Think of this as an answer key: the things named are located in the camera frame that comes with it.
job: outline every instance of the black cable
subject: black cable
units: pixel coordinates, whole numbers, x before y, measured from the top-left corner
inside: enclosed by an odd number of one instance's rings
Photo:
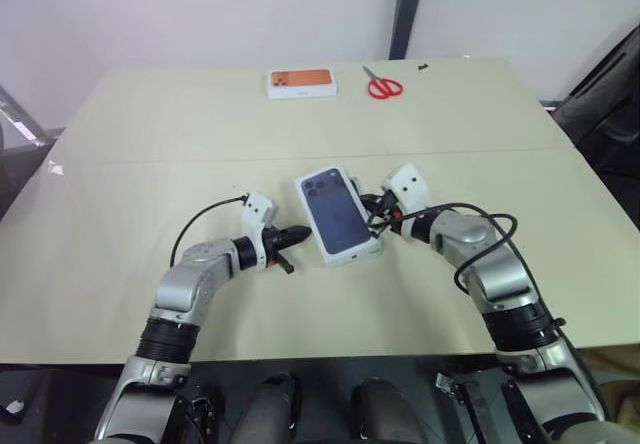
[[[489,255],[490,253],[492,253],[493,251],[495,251],[496,249],[498,249],[499,247],[501,247],[502,245],[510,241],[513,235],[516,233],[516,229],[518,228],[518,220],[515,217],[513,217],[511,214],[486,214],[483,217],[490,218],[490,222],[493,221],[492,225],[494,227],[496,227],[495,226],[496,218],[508,219],[509,221],[511,221],[511,227],[506,233],[503,233],[503,232],[500,233],[502,235],[500,239],[498,239],[496,242],[494,242],[493,244],[491,244],[489,247],[482,250],[481,252],[477,253],[473,257],[470,257],[458,267],[455,274],[453,275],[453,282],[455,283],[456,287],[460,289],[462,292],[464,292],[465,294],[469,294],[469,291],[460,282],[460,276],[462,275],[462,273],[466,271],[469,268],[469,266],[471,266],[473,263],[479,261],[483,257]]]
[[[207,444],[207,440],[205,439],[204,434],[202,434],[202,430],[198,427],[198,424],[196,424],[196,421],[193,420],[193,417],[191,417],[189,414],[185,414],[184,418],[187,420],[189,424],[191,424],[191,427],[195,431],[196,436],[198,438],[198,442],[200,442],[200,444]]]
[[[471,204],[465,204],[463,202],[454,202],[451,204],[440,204],[438,206],[427,207],[426,209],[422,209],[420,211],[412,212],[410,214],[405,214],[402,217],[393,217],[391,219],[387,219],[384,222],[377,222],[375,224],[371,224],[369,227],[371,227],[372,229],[386,229],[391,224],[397,224],[402,221],[406,221],[408,219],[413,219],[414,217],[426,216],[427,214],[431,214],[433,212],[438,212],[438,211],[445,211],[453,207],[467,207],[467,206],[471,206]]]
[[[378,212],[380,212],[380,209],[382,209],[382,196],[380,196],[380,199],[378,200],[376,207],[374,207],[373,211],[371,211],[371,213],[369,214],[369,218],[367,219],[368,227],[373,227],[371,224],[373,224],[373,219],[378,215]]]
[[[187,232],[187,229],[191,227],[191,224],[193,224],[200,216],[202,216],[205,212],[210,211],[211,209],[215,209],[218,206],[222,206],[224,204],[230,204],[232,202],[237,202],[237,201],[247,202],[247,197],[248,196],[244,195],[244,196],[234,197],[233,199],[226,199],[224,201],[216,202],[215,204],[211,204],[210,206],[205,207],[200,212],[198,212],[195,216],[193,216],[189,220],[189,222],[187,222],[186,226],[182,228],[182,231],[180,231],[180,234],[178,234],[178,238],[176,239],[176,242],[173,244],[173,248],[171,249],[171,257],[169,259],[169,267],[173,267],[175,265],[178,246],[180,245],[180,241],[182,240],[185,233]]]

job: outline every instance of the beige tabletop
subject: beige tabletop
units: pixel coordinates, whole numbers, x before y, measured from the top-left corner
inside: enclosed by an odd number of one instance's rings
[[[412,162],[434,203],[514,214],[574,343],[639,341],[639,234],[535,98],[500,61],[418,64],[370,65],[405,85],[383,102],[356,64],[335,67],[336,97],[277,102],[257,69],[107,76],[0,222],[0,362],[123,362],[191,215],[257,190],[276,224],[303,223],[293,180],[333,163],[375,192]],[[240,215],[212,211],[184,246],[238,237]],[[454,270],[424,244],[383,241],[379,258],[330,269],[309,239],[286,252],[293,275],[243,272],[194,359],[491,352]]]

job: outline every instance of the orange phone box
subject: orange phone box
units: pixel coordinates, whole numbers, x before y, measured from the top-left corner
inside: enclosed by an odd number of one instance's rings
[[[337,92],[332,69],[288,69],[267,73],[269,99],[335,96]]]

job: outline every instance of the smartphone box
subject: smartphone box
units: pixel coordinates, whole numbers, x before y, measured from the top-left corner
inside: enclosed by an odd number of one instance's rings
[[[339,165],[295,180],[315,241],[329,266],[374,257],[381,242],[367,227],[367,211]]]
[[[333,69],[289,69],[267,72],[269,99],[335,96],[337,92]]]

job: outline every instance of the red scissors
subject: red scissors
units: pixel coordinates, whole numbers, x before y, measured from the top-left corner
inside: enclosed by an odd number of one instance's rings
[[[404,87],[397,81],[387,79],[386,77],[376,76],[367,66],[362,66],[371,80],[369,81],[369,95],[375,99],[389,99],[393,96],[402,94]]]

